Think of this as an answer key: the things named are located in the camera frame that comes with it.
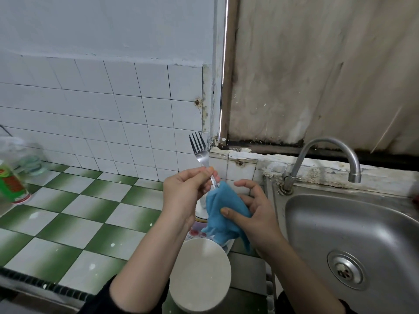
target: black sleeve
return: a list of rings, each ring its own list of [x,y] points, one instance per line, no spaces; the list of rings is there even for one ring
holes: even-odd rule
[[[345,301],[339,300],[343,307],[346,310],[346,314],[357,314],[356,312],[352,311],[349,307],[348,303]],[[281,314],[295,314],[294,309],[291,306],[290,301],[285,294],[285,291],[282,291],[281,294],[278,296],[275,302],[275,309]]]
[[[114,275],[103,287],[102,290],[99,291],[97,295],[94,296],[93,299],[86,302],[83,307],[80,309],[79,314],[127,314],[129,312],[125,312],[121,310],[115,302],[112,300],[111,295],[109,294],[109,287],[111,286],[112,280],[116,277]],[[161,314],[162,309],[161,306],[166,300],[167,293],[169,291],[169,281],[164,288],[164,291],[160,297],[159,302],[157,303],[156,307],[150,312],[150,314]]]

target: person's right hand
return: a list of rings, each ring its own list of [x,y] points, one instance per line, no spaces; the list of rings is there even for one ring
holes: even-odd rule
[[[234,182],[234,185],[244,186],[251,190],[251,195],[254,198],[247,195],[239,196],[249,208],[252,217],[245,217],[227,207],[222,208],[221,213],[243,229],[252,247],[261,254],[262,258],[265,258],[270,254],[270,249],[274,248],[276,243],[283,239],[276,221],[275,211],[262,188],[256,182],[249,179],[240,179]]]

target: white paint spot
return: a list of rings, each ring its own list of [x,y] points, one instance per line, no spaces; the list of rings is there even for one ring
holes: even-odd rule
[[[38,218],[38,216],[39,216],[39,212],[36,212],[36,213],[31,214],[29,216],[29,219],[35,219],[35,218]]]

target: faucet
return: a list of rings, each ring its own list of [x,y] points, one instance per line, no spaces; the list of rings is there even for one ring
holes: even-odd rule
[[[348,181],[352,183],[361,183],[361,167],[359,165],[359,160],[355,152],[349,146],[347,146],[345,143],[338,140],[337,138],[322,137],[307,142],[306,145],[302,148],[300,154],[298,155],[298,158],[294,164],[294,167],[292,168],[291,173],[284,173],[282,175],[284,184],[281,186],[281,191],[285,195],[292,194],[292,186],[295,180],[297,179],[297,173],[301,167],[302,161],[306,157],[309,148],[311,148],[314,144],[317,144],[319,142],[330,142],[337,145],[343,151],[343,153],[345,153],[346,157],[349,160],[351,171],[349,172]]]

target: drain strainer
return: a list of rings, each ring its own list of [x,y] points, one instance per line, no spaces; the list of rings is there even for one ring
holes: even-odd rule
[[[365,290],[368,279],[364,266],[353,255],[333,250],[327,255],[327,263],[335,277],[355,290]]]

